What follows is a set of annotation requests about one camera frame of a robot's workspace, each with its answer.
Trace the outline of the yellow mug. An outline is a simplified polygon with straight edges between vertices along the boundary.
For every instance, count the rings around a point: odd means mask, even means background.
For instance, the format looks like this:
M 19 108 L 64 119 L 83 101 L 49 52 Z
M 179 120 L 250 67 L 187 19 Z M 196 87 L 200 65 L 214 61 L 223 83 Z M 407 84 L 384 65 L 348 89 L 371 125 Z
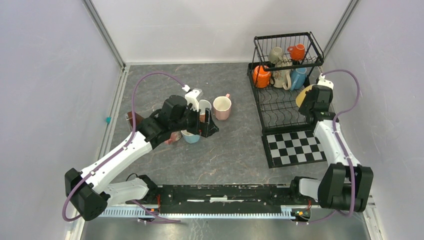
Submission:
M 310 91 L 312 89 L 313 85 L 308 85 L 307 87 L 305 87 L 296 97 L 295 99 L 295 103 L 297 105 L 298 108 L 301 107 L 305 97 L 306 97 L 306 92 Z

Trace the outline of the light blue hexagonal mug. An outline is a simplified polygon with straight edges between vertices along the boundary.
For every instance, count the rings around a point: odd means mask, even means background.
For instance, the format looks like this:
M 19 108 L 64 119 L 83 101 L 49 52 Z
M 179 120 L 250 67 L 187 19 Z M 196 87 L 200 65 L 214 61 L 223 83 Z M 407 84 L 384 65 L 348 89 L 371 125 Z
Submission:
M 189 144 L 195 144 L 200 140 L 200 135 L 192 134 L 186 130 L 181 130 L 183 139 Z

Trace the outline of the salmon floral mug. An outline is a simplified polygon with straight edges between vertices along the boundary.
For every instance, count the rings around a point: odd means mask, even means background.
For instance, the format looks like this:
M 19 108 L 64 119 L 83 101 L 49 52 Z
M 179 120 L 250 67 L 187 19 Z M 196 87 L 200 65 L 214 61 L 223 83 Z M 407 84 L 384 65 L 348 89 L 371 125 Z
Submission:
M 212 105 L 208 100 L 202 99 L 199 101 L 199 120 L 204 123 L 206 118 L 206 109 L 211 110 Z

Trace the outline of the light pink hexagonal mug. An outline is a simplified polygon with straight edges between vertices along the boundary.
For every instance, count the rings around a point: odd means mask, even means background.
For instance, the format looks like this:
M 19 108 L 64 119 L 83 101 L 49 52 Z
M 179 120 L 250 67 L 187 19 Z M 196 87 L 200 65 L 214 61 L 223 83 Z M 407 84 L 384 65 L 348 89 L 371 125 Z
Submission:
M 214 99 L 212 106 L 215 117 L 219 121 L 225 121 L 229 118 L 232 108 L 232 101 L 230 94 L 227 93 L 225 96 L 218 96 Z

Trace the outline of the teal blue mug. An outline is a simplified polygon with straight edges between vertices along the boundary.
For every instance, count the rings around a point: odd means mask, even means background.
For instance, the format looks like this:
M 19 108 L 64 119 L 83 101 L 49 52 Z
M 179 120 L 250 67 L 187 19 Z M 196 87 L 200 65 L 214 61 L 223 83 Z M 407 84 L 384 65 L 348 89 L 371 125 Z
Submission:
M 293 91 L 293 90 L 300 89 L 306 80 L 306 76 L 307 76 L 307 68 L 302 67 L 302 68 L 293 69 L 290 73 L 290 78 L 291 78 L 290 90 Z

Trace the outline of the pink patterned mug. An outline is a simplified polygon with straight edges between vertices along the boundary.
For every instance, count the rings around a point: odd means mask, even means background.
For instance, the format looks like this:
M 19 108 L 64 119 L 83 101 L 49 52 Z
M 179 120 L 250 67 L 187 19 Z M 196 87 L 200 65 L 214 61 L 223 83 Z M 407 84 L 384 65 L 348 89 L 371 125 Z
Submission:
M 166 140 L 164 143 L 167 145 L 171 145 L 182 138 L 182 134 L 180 131 L 175 131 L 170 135 L 170 138 Z

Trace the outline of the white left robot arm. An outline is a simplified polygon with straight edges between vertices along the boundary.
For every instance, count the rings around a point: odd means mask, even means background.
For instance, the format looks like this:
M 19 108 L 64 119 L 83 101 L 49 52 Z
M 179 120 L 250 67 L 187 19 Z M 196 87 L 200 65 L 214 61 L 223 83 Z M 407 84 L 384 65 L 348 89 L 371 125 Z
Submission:
M 142 178 L 112 183 L 112 180 L 131 163 L 148 154 L 170 139 L 171 134 L 187 131 L 208 138 L 219 131 L 210 109 L 205 111 L 205 121 L 184 97 L 171 95 L 162 108 L 149 117 L 133 124 L 131 134 L 103 158 L 82 170 L 69 169 L 64 175 L 66 200 L 62 217 L 67 222 L 78 218 L 91 221 L 109 205 L 142 200 L 153 203 L 157 190 Z

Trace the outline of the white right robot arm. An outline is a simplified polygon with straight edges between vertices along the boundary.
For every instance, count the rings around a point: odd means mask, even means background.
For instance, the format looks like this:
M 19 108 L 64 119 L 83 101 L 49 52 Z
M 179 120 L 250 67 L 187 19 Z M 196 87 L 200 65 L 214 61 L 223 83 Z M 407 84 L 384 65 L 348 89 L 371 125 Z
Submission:
M 330 111 L 332 88 L 314 84 L 299 95 L 303 98 L 299 112 L 314 124 L 313 135 L 323 149 L 328 168 L 321 180 L 296 176 L 290 183 L 289 199 L 302 204 L 310 197 L 325 209 L 363 212 L 374 173 L 353 155 L 341 133 L 337 115 Z

